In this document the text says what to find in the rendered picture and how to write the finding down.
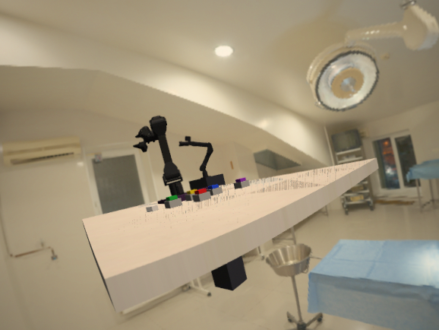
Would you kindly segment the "red button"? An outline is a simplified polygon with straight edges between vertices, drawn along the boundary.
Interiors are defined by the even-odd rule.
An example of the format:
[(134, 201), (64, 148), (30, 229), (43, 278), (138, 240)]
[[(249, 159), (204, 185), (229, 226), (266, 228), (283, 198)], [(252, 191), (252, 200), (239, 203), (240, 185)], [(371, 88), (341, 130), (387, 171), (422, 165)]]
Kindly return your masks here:
[(206, 189), (200, 189), (194, 191), (194, 195), (192, 195), (193, 201), (205, 201), (211, 199), (210, 192), (207, 192)]

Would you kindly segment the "purple button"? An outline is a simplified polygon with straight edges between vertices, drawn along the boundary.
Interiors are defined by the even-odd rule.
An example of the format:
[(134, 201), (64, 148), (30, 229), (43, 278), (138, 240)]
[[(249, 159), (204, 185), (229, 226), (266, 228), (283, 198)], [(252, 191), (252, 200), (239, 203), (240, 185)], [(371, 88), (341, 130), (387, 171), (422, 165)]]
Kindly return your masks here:
[(246, 178), (236, 179), (235, 181), (236, 183), (233, 183), (235, 189), (242, 189), (244, 187), (250, 186), (250, 182), (249, 180), (246, 180)]

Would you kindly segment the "green button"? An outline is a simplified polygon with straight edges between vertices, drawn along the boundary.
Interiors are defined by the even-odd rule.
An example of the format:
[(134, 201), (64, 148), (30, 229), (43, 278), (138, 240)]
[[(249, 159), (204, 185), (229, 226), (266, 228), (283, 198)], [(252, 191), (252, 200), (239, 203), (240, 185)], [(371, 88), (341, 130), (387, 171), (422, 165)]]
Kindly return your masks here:
[(165, 208), (175, 208), (182, 205), (182, 199), (177, 195), (172, 195), (166, 198), (164, 202)]

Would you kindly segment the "blue button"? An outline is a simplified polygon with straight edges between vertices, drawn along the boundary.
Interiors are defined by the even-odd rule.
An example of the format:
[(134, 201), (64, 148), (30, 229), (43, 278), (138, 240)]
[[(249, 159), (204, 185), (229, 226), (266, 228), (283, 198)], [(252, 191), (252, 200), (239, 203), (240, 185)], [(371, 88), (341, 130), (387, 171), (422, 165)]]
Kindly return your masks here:
[(208, 186), (207, 192), (210, 192), (210, 196), (218, 195), (220, 193), (223, 193), (222, 187), (219, 187), (218, 184), (217, 185), (213, 185), (213, 186)]

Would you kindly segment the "yellow button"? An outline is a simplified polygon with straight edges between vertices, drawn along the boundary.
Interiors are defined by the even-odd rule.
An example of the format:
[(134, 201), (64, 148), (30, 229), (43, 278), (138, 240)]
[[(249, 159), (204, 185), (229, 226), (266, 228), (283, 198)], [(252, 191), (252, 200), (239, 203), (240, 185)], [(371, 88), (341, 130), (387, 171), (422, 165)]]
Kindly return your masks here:
[(185, 195), (185, 197), (186, 197), (186, 201), (191, 201), (191, 200), (193, 200), (193, 198), (192, 198), (192, 195), (194, 195), (194, 191), (197, 191), (196, 189), (195, 190), (191, 190), (191, 191), (188, 191), (187, 193), (187, 195)]

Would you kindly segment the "small beige block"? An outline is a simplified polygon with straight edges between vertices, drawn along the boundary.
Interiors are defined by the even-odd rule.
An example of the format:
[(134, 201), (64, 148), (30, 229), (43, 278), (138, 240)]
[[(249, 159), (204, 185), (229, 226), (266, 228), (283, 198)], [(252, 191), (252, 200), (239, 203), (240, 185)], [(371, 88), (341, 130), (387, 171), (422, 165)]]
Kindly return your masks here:
[(146, 207), (146, 209), (147, 209), (147, 212), (159, 210), (158, 205), (152, 205), (152, 206)]

